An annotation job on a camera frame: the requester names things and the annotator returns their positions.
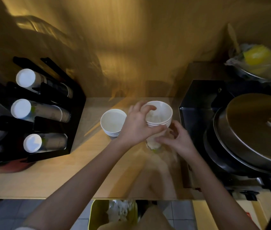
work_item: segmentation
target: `stack of bowls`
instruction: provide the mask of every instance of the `stack of bowls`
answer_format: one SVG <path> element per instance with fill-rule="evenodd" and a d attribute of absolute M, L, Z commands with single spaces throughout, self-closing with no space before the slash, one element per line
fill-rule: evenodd
<path fill-rule="evenodd" d="M 103 131 L 110 137 L 117 137 L 124 125 L 127 115 L 119 109 L 111 109 L 106 111 L 101 119 L 100 125 Z"/>
<path fill-rule="evenodd" d="M 173 109 L 170 107 L 170 105 L 161 101 L 150 101 L 143 105 L 143 107 L 147 105 L 152 105 L 156 107 L 156 110 L 151 110 L 146 115 L 145 120 L 149 127 L 156 127 L 158 125 L 166 125 L 167 127 L 169 127 L 171 125 Z M 152 150 L 158 149 L 161 146 L 161 144 L 157 143 L 155 141 L 155 138 L 158 136 L 165 135 L 165 133 L 166 130 L 148 137 L 146 139 L 147 146 Z"/>

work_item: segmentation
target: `person's right arm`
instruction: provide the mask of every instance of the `person's right arm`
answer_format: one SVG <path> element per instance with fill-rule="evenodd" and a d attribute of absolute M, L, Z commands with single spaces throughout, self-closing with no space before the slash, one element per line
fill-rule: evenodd
<path fill-rule="evenodd" d="M 200 156 L 183 126 L 174 120 L 170 128 L 174 130 L 172 134 L 175 139 L 161 136 L 156 138 L 156 141 L 174 148 L 191 166 L 218 229 L 258 230 L 256 224 L 233 199 Z"/>

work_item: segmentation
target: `wooden wall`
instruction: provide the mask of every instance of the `wooden wall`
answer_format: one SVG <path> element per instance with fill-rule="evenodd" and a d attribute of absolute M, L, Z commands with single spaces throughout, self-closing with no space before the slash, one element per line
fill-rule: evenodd
<path fill-rule="evenodd" d="M 0 73 L 50 57 L 87 96 L 174 96 L 192 61 L 221 61 L 230 22 L 271 47 L 271 0 L 0 0 Z"/>

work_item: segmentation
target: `hand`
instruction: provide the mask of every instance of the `hand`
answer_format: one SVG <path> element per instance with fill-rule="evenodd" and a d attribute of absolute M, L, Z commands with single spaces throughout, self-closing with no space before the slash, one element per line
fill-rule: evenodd
<path fill-rule="evenodd" d="M 194 155 L 198 154 L 189 136 L 189 133 L 178 121 L 173 120 L 169 128 L 173 130 L 171 131 L 171 134 L 174 136 L 175 139 L 170 139 L 165 136 L 159 136 L 155 139 L 155 141 L 171 146 L 186 160 L 189 160 Z"/>
<path fill-rule="evenodd" d="M 150 110 L 156 110 L 156 107 L 147 105 L 141 109 L 145 103 L 147 103 L 147 101 L 139 101 L 130 107 L 125 123 L 117 138 L 129 148 L 141 143 L 149 136 L 167 129 L 165 125 L 156 127 L 149 127 L 147 125 L 145 117 Z"/>

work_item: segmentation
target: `tile floor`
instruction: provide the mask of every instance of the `tile floor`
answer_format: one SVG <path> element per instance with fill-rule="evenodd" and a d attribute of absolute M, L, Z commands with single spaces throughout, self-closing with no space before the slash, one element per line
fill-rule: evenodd
<path fill-rule="evenodd" d="M 0 201 L 0 230 L 14 230 L 19 227 L 25 218 L 43 200 L 23 199 L 23 200 L 1 200 Z M 158 201 L 168 222 L 176 230 L 196 230 L 196 221 L 191 201 Z M 87 230 L 92 201 L 81 213 L 71 230 Z"/>

